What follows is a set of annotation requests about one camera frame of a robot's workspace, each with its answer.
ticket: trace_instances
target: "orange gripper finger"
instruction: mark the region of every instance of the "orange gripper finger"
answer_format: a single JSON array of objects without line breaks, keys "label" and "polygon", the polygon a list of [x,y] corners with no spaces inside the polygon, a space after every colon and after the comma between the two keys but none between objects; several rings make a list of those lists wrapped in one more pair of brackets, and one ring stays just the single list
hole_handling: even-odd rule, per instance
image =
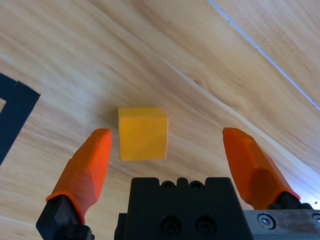
[{"label": "orange gripper finger", "polygon": [[100,197],[108,170],[111,145],[110,129],[95,130],[68,161],[46,201],[58,195],[66,195],[84,224],[87,210]]},{"label": "orange gripper finger", "polygon": [[237,128],[225,128],[223,143],[235,185],[247,204],[256,210],[268,209],[282,192],[289,192],[300,200],[252,136]]}]

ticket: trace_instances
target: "wooden block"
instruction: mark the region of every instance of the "wooden block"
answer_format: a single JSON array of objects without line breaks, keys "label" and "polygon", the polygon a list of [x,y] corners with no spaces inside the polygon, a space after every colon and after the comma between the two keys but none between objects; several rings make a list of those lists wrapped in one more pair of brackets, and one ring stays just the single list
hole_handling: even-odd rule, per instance
[{"label": "wooden block", "polygon": [[142,161],[167,156],[168,117],[157,107],[118,109],[120,159]]}]

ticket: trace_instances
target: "black tape line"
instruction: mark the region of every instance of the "black tape line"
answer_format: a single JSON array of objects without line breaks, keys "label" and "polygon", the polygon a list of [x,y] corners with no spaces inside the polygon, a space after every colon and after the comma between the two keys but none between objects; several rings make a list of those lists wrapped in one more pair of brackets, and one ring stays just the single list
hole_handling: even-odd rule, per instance
[{"label": "black tape line", "polygon": [[0,113],[0,165],[39,97],[30,87],[0,73],[0,98],[6,101]]}]

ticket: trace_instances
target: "black plastic part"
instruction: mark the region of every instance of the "black plastic part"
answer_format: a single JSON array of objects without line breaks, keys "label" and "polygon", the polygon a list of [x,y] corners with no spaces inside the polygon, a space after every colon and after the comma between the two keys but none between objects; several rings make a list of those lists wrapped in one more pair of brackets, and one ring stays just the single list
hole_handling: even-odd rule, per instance
[{"label": "black plastic part", "polygon": [[301,203],[291,193],[284,191],[280,194],[275,203],[268,206],[269,210],[312,210],[309,203]]},{"label": "black plastic part", "polygon": [[253,236],[229,178],[207,178],[204,186],[179,178],[175,187],[160,186],[157,178],[134,178],[128,213],[119,215],[114,239],[252,240]]},{"label": "black plastic part", "polygon": [[49,200],[36,229],[44,240],[94,240],[90,227],[81,224],[76,209],[65,195]]},{"label": "black plastic part", "polygon": [[0,73],[0,165],[39,99],[40,94]]}]

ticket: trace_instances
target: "wood grain surface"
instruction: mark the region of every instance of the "wood grain surface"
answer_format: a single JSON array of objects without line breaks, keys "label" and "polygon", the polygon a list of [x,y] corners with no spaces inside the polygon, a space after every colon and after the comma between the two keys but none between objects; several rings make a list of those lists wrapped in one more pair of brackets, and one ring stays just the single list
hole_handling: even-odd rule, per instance
[{"label": "wood grain surface", "polygon": [[320,1],[214,2],[320,106]]},{"label": "wood grain surface", "polygon": [[[320,202],[320,112],[206,0],[3,0],[0,72],[41,93],[0,167],[0,238],[40,239],[45,198],[96,128],[113,133],[86,214],[96,239],[113,239],[134,177],[231,177],[224,127],[252,135],[302,201]],[[120,161],[119,107],[166,112],[166,159]]]}]

